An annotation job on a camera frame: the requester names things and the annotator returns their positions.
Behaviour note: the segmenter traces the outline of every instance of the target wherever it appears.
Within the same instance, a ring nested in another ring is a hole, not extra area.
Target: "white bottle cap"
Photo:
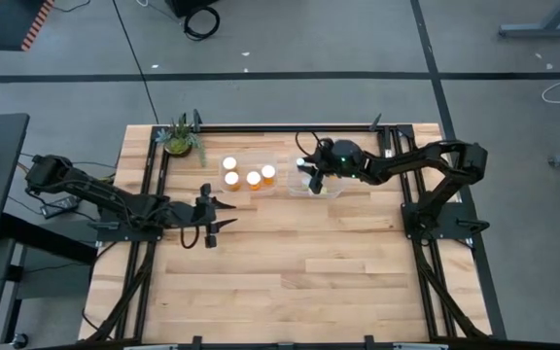
[[[226,170],[232,170],[237,166],[237,159],[234,157],[225,157],[224,161],[222,161],[222,166]]]
[[[261,174],[259,174],[256,171],[250,171],[247,180],[248,180],[248,184],[256,185],[261,181]]]
[[[239,182],[239,174],[235,173],[234,171],[230,171],[224,177],[224,181],[231,186],[235,185],[236,183]]]
[[[275,176],[276,168],[271,165],[266,165],[262,168],[261,173],[264,178],[270,179]]]

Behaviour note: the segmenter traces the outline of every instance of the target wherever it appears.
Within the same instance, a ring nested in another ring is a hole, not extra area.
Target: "clear plastic bin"
[[[241,185],[239,190],[231,191],[228,188],[228,184],[224,181],[224,176],[227,174],[226,170],[222,166],[222,162],[227,157],[233,157],[237,160],[237,173],[239,174],[239,184]],[[276,175],[273,177],[273,184],[268,185],[263,180],[263,175],[261,175],[261,188],[257,191],[252,191],[250,185],[246,181],[246,176],[250,171],[258,171],[261,174],[261,170],[264,166],[271,165],[276,169]],[[225,193],[251,193],[252,195],[271,195],[275,193],[278,187],[278,161],[276,155],[271,152],[249,152],[249,153],[238,153],[234,155],[224,155],[220,158],[220,175],[218,182],[220,184],[220,189]]]
[[[291,155],[289,158],[289,174],[287,177],[287,188],[292,196],[304,196],[311,198],[336,198],[347,188],[344,179],[335,176],[325,176],[323,178],[323,188],[321,193],[315,194],[308,188],[310,175],[298,170],[297,160],[303,155]]]

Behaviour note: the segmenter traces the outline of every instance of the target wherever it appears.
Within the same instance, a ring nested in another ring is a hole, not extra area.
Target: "wooden table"
[[[151,137],[150,125],[126,131],[116,186],[138,193]],[[441,139],[437,124],[415,124],[418,146]],[[426,341],[422,301],[411,243],[405,238],[397,177],[381,186],[359,181],[336,199],[291,197],[287,193],[288,155],[295,154],[294,133],[202,134],[208,166],[198,158],[169,162],[165,194],[192,202],[205,182],[236,210],[219,211],[218,219],[238,218],[218,235],[218,247],[181,247],[177,230],[168,230],[157,245],[144,343],[361,342]],[[349,138],[378,154],[373,133],[325,133]],[[315,142],[300,137],[306,150]],[[279,188],[275,195],[251,197],[223,193],[217,186],[218,163],[245,151],[271,151],[278,156]],[[161,151],[157,151],[156,163]],[[151,193],[156,188],[155,167]],[[442,178],[423,171],[427,189]],[[418,197],[414,182],[413,198]],[[187,231],[190,241],[193,233]],[[120,297],[130,243],[121,242],[96,267],[86,314],[100,324]],[[439,242],[450,294],[474,321],[490,333],[473,257],[455,241]],[[145,249],[140,249],[140,261]],[[438,330],[444,334],[435,301]],[[137,302],[131,303],[127,335],[132,334]],[[83,323],[80,338],[93,330]]]

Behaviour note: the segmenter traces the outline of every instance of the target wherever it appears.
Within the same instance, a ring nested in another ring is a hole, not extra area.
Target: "potted plant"
[[[185,123],[185,117],[182,117],[178,124],[172,120],[172,125],[161,129],[157,133],[155,141],[163,144],[163,149],[176,158],[186,157],[192,151],[192,148],[196,148],[198,149],[200,165],[206,166],[204,145],[198,135],[193,133],[192,126]]]

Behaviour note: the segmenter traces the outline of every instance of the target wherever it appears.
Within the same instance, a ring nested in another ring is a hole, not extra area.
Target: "gray concrete floor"
[[[538,21],[558,2],[421,1],[440,72],[560,71],[560,39],[503,40],[496,35],[499,24]],[[76,3],[57,1],[65,8]],[[163,1],[151,3],[166,10]],[[118,4],[146,74],[246,68],[427,71],[405,0],[220,1],[216,8],[222,27],[201,43],[187,41],[178,20],[141,8],[134,0]],[[196,25],[203,22],[199,18]],[[110,1],[94,0],[70,14],[54,12],[30,52],[0,52],[0,75],[136,73]],[[487,175],[472,192],[480,218],[492,224],[484,237],[511,339],[560,342],[560,168],[545,161],[560,152],[560,105],[545,104],[540,97],[554,83],[443,83],[458,137],[479,142],[490,152]],[[207,123],[369,122],[378,113],[383,122],[439,122],[429,81],[151,82],[149,90],[163,123],[192,108]],[[112,164],[125,126],[154,122],[142,83],[0,84],[0,113],[17,112],[31,116],[25,152]],[[94,166],[86,170],[97,176],[109,173]],[[20,173],[11,195],[38,208],[24,195]],[[44,222],[13,202],[6,210]],[[83,211],[96,215],[91,205],[84,204]],[[47,258],[30,260],[57,265]],[[34,276],[30,282],[29,290],[59,291],[56,287],[64,284],[72,291],[65,297],[47,293],[24,304],[17,330],[31,336],[30,348],[73,341],[87,275],[73,271]]]

